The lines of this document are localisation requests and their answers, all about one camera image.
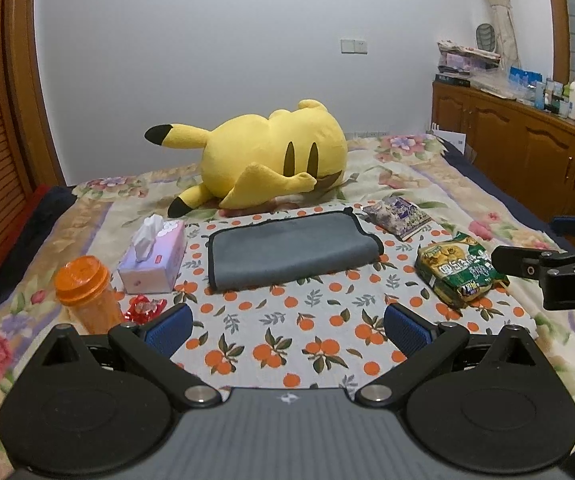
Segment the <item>purple and grey towel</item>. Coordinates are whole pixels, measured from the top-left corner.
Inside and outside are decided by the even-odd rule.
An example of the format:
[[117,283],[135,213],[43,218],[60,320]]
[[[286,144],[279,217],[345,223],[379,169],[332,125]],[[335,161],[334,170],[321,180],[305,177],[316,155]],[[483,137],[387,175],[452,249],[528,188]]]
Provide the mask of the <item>purple and grey towel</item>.
[[380,238],[365,232],[350,208],[220,230],[206,247],[215,292],[358,268],[384,252]]

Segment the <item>red candy wrapper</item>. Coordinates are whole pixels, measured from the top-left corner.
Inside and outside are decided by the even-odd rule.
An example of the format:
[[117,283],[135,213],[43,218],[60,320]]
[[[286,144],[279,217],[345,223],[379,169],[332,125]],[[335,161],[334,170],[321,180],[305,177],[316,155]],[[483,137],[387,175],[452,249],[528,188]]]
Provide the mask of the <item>red candy wrapper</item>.
[[144,325],[162,314],[166,306],[166,299],[149,299],[144,295],[133,296],[129,300],[124,318],[128,322]]

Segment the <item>pink tissue box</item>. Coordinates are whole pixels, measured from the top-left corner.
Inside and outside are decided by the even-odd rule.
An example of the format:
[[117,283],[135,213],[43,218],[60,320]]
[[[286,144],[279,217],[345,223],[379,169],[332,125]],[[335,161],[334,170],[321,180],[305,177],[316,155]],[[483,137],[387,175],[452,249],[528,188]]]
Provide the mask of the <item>pink tissue box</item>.
[[159,214],[146,217],[117,266],[125,292],[129,295],[171,292],[186,246],[186,225],[182,220],[165,220]]

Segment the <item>green snack bag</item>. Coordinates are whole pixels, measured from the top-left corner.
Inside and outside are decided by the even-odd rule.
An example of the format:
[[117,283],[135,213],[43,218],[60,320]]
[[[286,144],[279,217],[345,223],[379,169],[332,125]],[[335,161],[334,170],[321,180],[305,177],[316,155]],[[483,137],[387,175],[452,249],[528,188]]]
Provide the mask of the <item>green snack bag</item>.
[[458,232],[450,240],[420,247],[415,272],[448,307],[461,310],[509,278],[497,271],[478,240]]

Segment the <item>orange print white cloth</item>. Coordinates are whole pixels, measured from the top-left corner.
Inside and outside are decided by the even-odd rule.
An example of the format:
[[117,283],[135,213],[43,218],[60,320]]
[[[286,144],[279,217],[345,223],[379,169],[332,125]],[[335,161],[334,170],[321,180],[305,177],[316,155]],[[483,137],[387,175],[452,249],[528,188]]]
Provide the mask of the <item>orange print white cloth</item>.
[[472,334],[495,334],[507,324],[536,329],[519,300],[501,286],[456,311],[417,277],[417,248],[451,237],[436,222],[404,242],[363,222],[384,244],[376,263],[242,292],[212,292],[207,278],[210,234],[260,221],[263,216],[255,214],[189,224],[184,260],[168,294],[129,295],[120,277],[112,277],[115,297],[128,314],[169,308],[175,301],[188,304],[192,333],[172,360],[223,392],[336,386],[355,391],[406,359],[385,337],[383,315],[393,301],[429,322],[457,322]]

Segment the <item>orange lidded plastic jar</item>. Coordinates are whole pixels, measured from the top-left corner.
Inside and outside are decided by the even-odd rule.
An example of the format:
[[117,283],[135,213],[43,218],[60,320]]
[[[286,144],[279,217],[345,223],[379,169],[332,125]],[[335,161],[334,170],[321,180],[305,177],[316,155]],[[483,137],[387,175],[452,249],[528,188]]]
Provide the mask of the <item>orange lidded plastic jar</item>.
[[106,334],[124,322],[109,269],[94,256],[78,257],[56,272],[56,298],[90,334]]

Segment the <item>wooden sideboard cabinet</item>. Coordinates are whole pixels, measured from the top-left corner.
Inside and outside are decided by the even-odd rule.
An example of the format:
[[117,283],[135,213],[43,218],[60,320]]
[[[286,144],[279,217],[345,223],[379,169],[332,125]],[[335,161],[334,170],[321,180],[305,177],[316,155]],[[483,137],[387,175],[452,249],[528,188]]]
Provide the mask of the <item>wooden sideboard cabinet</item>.
[[474,166],[541,220],[575,214],[575,122],[436,81],[432,122],[465,133]]

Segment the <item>purple snack packet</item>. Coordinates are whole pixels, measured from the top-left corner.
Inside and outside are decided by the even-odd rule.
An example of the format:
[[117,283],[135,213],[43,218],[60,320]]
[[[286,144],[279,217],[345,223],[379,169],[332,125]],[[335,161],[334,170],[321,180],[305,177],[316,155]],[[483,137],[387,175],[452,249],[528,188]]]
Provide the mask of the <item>purple snack packet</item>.
[[399,240],[408,240],[421,231],[431,217],[417,205],[400,196],[389,196],[362,208],[368,219]]

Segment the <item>white paper beside bed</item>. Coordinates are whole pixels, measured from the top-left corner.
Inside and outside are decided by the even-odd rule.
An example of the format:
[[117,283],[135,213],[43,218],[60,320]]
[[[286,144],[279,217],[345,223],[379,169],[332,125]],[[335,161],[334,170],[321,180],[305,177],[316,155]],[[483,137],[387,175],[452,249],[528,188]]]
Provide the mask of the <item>white paper beside bed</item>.
[[436,122],[431,124],[431,132],[437,138],[451,144],[456,148],[462,155],[465,154],[466,148],[466,134],[462,132],[448,131],[440,128]]

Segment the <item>blue boxes on cabinet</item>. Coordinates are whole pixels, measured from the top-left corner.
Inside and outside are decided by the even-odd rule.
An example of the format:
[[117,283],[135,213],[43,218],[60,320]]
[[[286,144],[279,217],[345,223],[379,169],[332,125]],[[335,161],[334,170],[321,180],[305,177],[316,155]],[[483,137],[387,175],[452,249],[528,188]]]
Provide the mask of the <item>blue boxes on cabinet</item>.
[[508,83],[512,96],[519,102],[533,105],[537,87],[543,83],[543,78],[541,73],[511,66],[508,73]]

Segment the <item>yellow Pikachu plush toy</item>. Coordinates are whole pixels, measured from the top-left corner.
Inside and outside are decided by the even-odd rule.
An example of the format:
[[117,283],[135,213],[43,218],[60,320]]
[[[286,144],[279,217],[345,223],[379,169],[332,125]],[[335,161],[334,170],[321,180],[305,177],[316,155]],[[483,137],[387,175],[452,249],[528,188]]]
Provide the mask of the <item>yellow Pikachu plush toy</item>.
[[295,110],[264,117],[234,117],[213,130],[182,124],[149,128],[144,139],[202,152],[202,182],[168,207],[180,218],[210,200],[227,210],[250,209],[277,197],[328,190],[342,180],[347,164],[344,131],[322,103],[301,100]]

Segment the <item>stack of papers on cabinet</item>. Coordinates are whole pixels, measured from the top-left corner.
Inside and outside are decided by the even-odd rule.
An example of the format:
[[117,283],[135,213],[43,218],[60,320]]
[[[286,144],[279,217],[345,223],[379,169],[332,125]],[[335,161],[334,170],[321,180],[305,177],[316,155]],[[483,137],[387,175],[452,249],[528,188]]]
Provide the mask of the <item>stack of papers on cabinet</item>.
[[435,81],[481,89],[503,74],[501,56],[478,48],[463,47],[451,40],[437,42],[439,59]]

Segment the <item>beige curtain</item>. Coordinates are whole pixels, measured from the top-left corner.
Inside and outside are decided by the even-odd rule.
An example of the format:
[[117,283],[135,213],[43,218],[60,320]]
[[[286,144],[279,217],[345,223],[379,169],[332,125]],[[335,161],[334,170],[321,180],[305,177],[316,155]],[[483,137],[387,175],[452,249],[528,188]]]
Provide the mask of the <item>beige curtain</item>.
[[513,23],[511,0],[487,0],[495,29],[497,51],[504,68],[521,66]]

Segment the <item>white wall switch plate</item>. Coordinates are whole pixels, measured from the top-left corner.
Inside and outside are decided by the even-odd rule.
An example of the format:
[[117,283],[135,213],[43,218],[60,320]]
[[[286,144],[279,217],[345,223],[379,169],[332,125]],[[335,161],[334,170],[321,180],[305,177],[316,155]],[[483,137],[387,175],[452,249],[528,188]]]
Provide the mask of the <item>white wall switch plate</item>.
[[362,39],[341,39],[339,46],[342,54],[368,54],[368,42]]

